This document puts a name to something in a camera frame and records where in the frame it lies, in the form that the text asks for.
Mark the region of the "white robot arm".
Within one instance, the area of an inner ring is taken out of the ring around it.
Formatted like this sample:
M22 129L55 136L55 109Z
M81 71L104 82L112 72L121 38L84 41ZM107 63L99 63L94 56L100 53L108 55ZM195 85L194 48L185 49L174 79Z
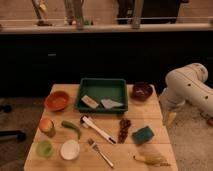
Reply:
M200 63L192 63L167 73L167 87L159 96L165 126L173 122L176 110L181 108L185 101L213 116L213 88L204 84L207 79L208 71Z

